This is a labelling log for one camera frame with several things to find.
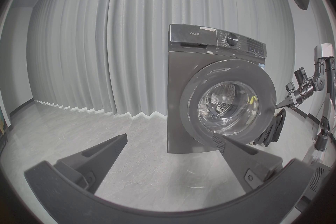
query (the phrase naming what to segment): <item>gray tile floor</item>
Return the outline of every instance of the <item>gray tile floor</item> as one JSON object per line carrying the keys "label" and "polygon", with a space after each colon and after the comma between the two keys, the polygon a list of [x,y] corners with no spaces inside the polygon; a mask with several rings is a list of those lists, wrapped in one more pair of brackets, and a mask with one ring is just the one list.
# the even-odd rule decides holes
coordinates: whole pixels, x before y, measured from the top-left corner
{"label": "gray tile floor", "polygon": [[[71,111],[33,102],[12,117],[0,164],[16,191],[44,222],[55,223],[31,192],[23,172],[42,160],[56,160],[127,133],[128,144],[96,195],[129,207],[155,211],[185,211],[209,207],[244,194],[218,151],[167,154],[167,118],[107,115]],[[312,122],[288,109],[277,143],[257,148],[283,158],[303,159],[312,144]],[[324,164],[331,166],[336,152],[330,143]],[[283,223],[290,223],[294,210]]]}

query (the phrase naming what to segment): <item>washing machine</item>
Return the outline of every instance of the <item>washing machine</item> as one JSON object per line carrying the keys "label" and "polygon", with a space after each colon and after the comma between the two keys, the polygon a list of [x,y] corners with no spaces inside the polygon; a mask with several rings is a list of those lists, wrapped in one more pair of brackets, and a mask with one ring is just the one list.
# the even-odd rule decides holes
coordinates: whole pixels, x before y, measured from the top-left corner
{"label": "washing machine", "polygon": [[168,49],[168,153],[217,150],[214,132],[247,144],[268,127],[277,98],[264,71],[264,43],[225,30],[171,24]]}

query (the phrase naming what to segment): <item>black cloth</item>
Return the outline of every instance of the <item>black cloth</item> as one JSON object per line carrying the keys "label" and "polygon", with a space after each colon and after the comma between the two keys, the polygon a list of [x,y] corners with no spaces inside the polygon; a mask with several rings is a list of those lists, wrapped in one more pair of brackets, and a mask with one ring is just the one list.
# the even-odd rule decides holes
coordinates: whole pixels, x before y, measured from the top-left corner
{"label": "black cloth", "polygon": [[262,135],[254,140],[253,145],[261,145],[263,143],[267,147],[271,142],[277,142],[285,122],[285,117],[286,110],[282,109],[275,117],[273,117],[271,124]]}

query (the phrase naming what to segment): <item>curtain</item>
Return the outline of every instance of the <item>curtain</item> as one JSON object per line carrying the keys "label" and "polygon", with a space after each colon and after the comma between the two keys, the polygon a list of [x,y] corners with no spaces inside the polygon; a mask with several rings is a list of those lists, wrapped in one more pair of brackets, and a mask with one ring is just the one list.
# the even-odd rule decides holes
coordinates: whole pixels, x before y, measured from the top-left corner
{"label": "curtain", "polygon": [[170,23],[264,42],[265,71],[278,101],[285,96],[295,59],[288,0],[39,0],[27,41],[34,98],[133,116],[166,114]]}

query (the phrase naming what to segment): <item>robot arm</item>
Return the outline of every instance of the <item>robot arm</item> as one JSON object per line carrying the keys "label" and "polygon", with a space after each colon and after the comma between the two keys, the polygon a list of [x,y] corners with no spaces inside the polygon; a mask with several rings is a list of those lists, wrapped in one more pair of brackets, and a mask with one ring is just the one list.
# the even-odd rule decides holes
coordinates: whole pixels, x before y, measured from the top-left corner
{"label": "robot arm", "polygon": [[327,71],[327,92],[335,103],[335,60],[333,48],[330,43],[318,45],[315,48],[315,71],[310,78],[307,77],[305,69],[301,67],[294,72],[298,82],[298,89],[295,89],[292,82],[286,85],[288,91],[287,97],[275,106],[276,109],[282,107],[292,107],[301,104],[305,99],[313,95],[314,92],[321,91],[324,88],[324,69]]}

